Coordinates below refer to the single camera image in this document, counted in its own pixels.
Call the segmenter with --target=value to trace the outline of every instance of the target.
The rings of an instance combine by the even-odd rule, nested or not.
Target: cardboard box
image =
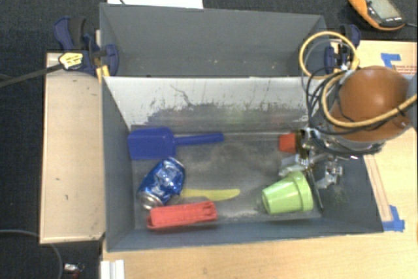
[[[362,159],[348,161],[340,185],[321,192],[324,213],[315,205],[269,216],[263,208],[261,190],[278,180],[287,157],[278,135],[306,124],[298,48],[323,29],[323,18],[312,15],[101,5],[101,42],[117,44],[121,57],[118,75],[102,85],[108,251],[383,231]],[[323,48],[313,50],[308,65],[322,59]],[[146,228],[135,193],[158,160],[131,161],[127,136],[158,126],[175,135],[225,135],[176,156],[185,187],[241,190],[216,203],[218,221]]]

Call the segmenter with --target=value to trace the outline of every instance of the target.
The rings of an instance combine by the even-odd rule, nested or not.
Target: red plastic block
[[[212,201],[203,201],[201,203],[153,208],[147,217],[147,227],[149,229],[161,229],[216,220],[215,204]]]
[[[289,154],[297,153],[296,133],[279,136],[279,151]]]

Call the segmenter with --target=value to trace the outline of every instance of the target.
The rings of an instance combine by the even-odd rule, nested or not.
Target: blue scoop
[[[174,137],[167,127],[139,128],[128,135],[131,159],[163,159],[176,156],[176,146],[223,142],[222,133]]]

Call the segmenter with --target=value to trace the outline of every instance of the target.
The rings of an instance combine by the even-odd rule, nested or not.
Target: green cup
[[[300,171],[290,172],[285,178],[265,188],[261,196],[269,214],[306,212],[314,208],[308,181]]]

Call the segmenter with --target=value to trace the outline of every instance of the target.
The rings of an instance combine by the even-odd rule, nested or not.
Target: blue soda can
[[[185,178],[183,165],[169,157],[160,161],[142,180],[137,198],[145,209],[163,206],[180,195]]]

